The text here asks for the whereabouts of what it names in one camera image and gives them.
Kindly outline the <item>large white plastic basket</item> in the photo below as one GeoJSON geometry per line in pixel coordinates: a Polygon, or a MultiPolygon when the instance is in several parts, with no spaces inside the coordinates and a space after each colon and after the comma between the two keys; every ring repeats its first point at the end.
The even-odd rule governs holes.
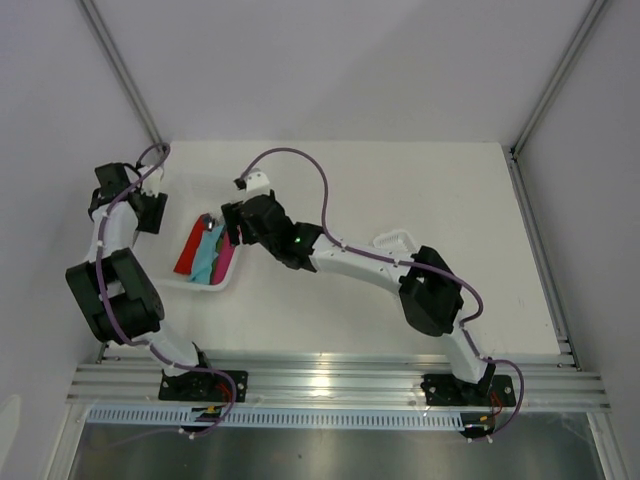
{"type": "Polygon", "coordinates": [[[190,275],[173,272],[194,222],[209,214],[226,227],[221,206],[235,202],[238,192],[230,180],[194,173],[174,173],[165,177],[162,191],[168,195],[158,234],[143,234],[136,243],[136,254],[150,279],[157,287],[181,292],[217,293],[231,283],[242,256],[235,247],[234,258],[225,280],[217,286],[191,283],[190,275]]]}

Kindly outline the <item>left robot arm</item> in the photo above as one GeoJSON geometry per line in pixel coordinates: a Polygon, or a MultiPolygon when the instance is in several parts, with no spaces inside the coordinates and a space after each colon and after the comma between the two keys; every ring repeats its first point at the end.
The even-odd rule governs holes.
{"type": "Polygon", "coordinates": [[[162,174],[147,171],[126,163],[95,169],[92,242],[65,279],[97,340],[145,350],[161,365],[161,400],[204,400],[217,376],[197,346],[163,324],[160,295],[133,252],[140,233],[159,232],[168,199],[158,189],[162,174]]]}

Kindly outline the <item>teal paper napkin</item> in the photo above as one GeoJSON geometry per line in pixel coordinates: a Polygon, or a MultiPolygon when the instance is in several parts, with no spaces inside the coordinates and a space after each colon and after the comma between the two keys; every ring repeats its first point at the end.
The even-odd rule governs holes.
{"type": "Polygon", "coordinates": [[[192,262],[189,281],[191,283],[210,285],[214,272],[214,263],[219,257],[218,242],[224,236],[226,227],[218,225],[212,230],[205,230],[192,262]]]}

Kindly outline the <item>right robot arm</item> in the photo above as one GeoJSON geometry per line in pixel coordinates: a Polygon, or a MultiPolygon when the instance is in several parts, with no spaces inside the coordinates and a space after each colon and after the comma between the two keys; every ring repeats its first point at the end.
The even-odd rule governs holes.
{"type": "Polygon", "coordinates": [[[462,316],[461,290],[470,286],[436,250],[394,255],[346,245],[319,225],[293,222],[273,192],[227,203],[221,211],[234,246],[259,244],[290,269],[342,275],[394,294],[410,327],[443,341],[452,369],[449,382],[461,401],[475,404],[491,394],[495,367],[465,329],[478,315],[462,316]]]}

